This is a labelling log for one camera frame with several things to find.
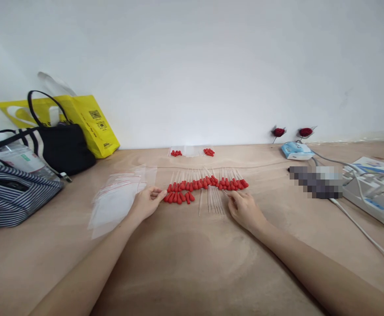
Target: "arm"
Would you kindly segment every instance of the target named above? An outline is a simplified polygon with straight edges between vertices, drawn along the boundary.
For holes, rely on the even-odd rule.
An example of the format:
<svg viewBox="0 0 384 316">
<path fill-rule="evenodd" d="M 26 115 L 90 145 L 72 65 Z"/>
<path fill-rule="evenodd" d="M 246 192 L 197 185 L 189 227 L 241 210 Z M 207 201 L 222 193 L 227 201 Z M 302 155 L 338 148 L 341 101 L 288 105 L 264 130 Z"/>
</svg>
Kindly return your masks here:
<svg viewBox="0 0 384 316">
<path fill-rule="evenodd" d="M 122 222 L 41 300 L 30 315 L 89 315 L 128 239 L 140 223 L 154 213 L 166 193 L 156 187 L 138 193 Z"/>
<path fill-rule="evenodd" d="M 384 316 L 384 294 L 339 263 L 271 225 L 249 194 L 229 192 L 232 217 L 265 244 L 333 315 Z"/>
</svg>

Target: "electrical cord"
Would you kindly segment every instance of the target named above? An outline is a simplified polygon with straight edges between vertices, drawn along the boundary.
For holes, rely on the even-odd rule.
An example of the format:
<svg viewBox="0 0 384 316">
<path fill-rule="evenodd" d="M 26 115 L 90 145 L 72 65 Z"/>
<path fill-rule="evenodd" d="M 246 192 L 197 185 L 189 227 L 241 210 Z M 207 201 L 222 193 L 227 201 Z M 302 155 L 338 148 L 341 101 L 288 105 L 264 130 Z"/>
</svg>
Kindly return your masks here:
<svg viewBox="0 0 384 316">
<path fill-rule="evenodd" d="M 314 158 L 314 157 L 312 157 L 312 159 L 315 162 L 315 166 L 319 167 L 319 161 L 316 158 Z"/>
<path fill-rule="evenodd" d="M 328 161 L 331 161 L 331 162 L 336 162 L 336 163 L 339 163 L 341 165 L 345 165 L 345 166 L 348 166 L 350 168 L 352 168 L 352 171 L 353 171 L 353 175 L 357 181 L 357 185 L 359 187 L 359 193 L 360 193 L 360 198 L 362 199 L 363 203 L 367 206 L 367 207 L 370 207 L 367 202 L 365 201 L 365 198 L 363 196 L 363 192 L 362 192 L 362 187 L 361 187 L 361 184 L 360 184 L 360 180 L 358 179 L 357 177 L 357 172 L 361 173 L 362 175 L 365 175 L 365 174 L 369 174 L 369 173 L 374 173 L 374 172 L 366 172 L 366 173 L 362 173 L 361 172 L 361 169 L 359 169 L 358 167 L 352 165 L 352 164 L 349 164 L 349 163 L 346 163 L 346 162 L 341 162 L 341 161 L 338 161 L 338 160 L 332 160 L 332 159 L 328 159 L 328 158 L 325 158 L 323 156 L 321 156 L 320 154 L 314 152 L 312 150 L 312 152 L 316 155 L 318 155 L 319 157 L 321 157 L 322 159 L 325 159 L 325 160 L 328 160 Z M 315 158 L 312 158 L 314 161 L 315 161 L 315 164 L 317 165 L 317 160 Z M 370 235 L 356 222 L 356 220 L 354 218 L 352 218 L 352 216 L 345 210 L 345 208 L 342 207 L 342 205 L 337 201 L 335 200 L 334 198 L 330 198 L 329 199 L 332 203 L 334 203 L 340 210 L 343 211 L 344 214 L 347 215 L 347 217 L 354 223 L 354 225 L 357 226 L 358 229 L 360 229 L 360 231 L 363 233 L 363 235 L 366 236 L 366 238 L 372 243 L 374 244 L 383 254 L 384 254 L 384 249 L 372 238 L 370 237 Z"/>
<path fill-rule="evenodd" d="M 322 159 L 325 159 L 325 160 L 328 160 L 328 161 L 331 161 L 331 162 L 336 162 L 336 163 L 348 166 L 348 167 L 352 168 L 353 170 L 355 170 L 357 172 L 361 172 L 361 169 L 359 167 L 355 166 L 355 165 L 352 165 L 352 164 L 349 164 L 349 163 L 346 163 L 346 162 L 341 162 L 341 161 L 338 161 L 338 160 L 332 160 L 332 159 L 329 159 L 329 158 L 325 158 L 325 157 L 321 156 L 320 154 L 318 154 L 317 152 L 314 152 L 313 150 L 312 150 L 312 152 L 315 155 L 318 155 L 319 157 L 321 157 Z"/>
<path fill-rule="evenodd" d="M 354 218 L 352 218 L 352 216 L 345 210 L 345 208 L 342 207 L 342 205 L 337 200 L 333 198 L 329 200 L 336 206 L 338 206 L 338 208 L 342 210 L 344 214 L 347 215 L 347 217 L 354 223 L 354 225 L 356 225 L 358 229 L 360 229 L 360 231 L 366 236 L 366 238 L 384 254 L 384 249 L 372 237 L 370 237 L 370 235 L 356 222 L 356 220 L 354 220 Z"/>
</svg>

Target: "tissue box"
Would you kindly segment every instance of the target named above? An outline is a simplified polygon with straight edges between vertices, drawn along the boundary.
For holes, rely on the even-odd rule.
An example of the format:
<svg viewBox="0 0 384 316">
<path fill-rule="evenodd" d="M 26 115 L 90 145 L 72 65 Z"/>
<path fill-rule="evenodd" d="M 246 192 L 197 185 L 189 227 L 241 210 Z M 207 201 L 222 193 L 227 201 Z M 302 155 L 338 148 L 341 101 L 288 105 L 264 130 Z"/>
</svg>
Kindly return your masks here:
<svg viewBox="0 0 384 316">
<path fill-rule="evenodd" d="M 307 145 L 295 142 L 285 143 L 281 149 L 287 159 L 309 160 L 315 155 Z"/>
</svg>

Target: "hand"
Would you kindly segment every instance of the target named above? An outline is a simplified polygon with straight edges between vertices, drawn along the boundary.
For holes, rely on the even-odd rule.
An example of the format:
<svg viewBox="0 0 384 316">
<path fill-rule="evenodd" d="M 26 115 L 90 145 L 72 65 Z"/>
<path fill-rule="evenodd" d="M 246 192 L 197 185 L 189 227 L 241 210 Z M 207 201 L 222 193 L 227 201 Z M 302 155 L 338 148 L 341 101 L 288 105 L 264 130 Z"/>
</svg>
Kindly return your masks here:
<svg viewBox="0 0 384 316">
<path fill-rule="evenodd" d="M 135 195 L 134 203 L 128 215 L 142 222 L 155 212 L 158 204 L 164 199 L 166 194 L 167 190 L 162 191 L 158 187 L 145 188 Z"/>
<path fill-rule="evenodd" d="M 261 210 L 255 204 L 252 195 L 237 191 L 228 192 L 227 195 L 230 198 L 228 208 L 231 216 L 253 235 L 256 234 L 258 229 L 261 229 L 268 223 Z"/>
</svg>

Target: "yellow shopping bag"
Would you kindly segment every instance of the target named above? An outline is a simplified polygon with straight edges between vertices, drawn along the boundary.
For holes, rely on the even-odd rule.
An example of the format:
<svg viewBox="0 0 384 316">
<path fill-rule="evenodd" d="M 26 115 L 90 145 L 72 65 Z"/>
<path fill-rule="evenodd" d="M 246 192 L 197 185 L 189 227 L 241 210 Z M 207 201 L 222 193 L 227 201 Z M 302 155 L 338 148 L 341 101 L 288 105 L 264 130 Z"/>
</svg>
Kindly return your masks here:
<svg viewBox="0 0 384 316">
<path fill-rule="evenodd" d="M 54 97 L 65 110 L 68 119 L 79 124 L 84 132 L 88 149 L 96 158 L 106 158 L 120 146 L 109 123 L 92 95 Z M 56 103 L 49 98 L 33 99 L 37 117 L 47 126 L 56 126 L 65 117 Z M 28 101 L 0 102 L 1 111 L 18 127 L 37 126 L 28 108 Z"/>
</svg>

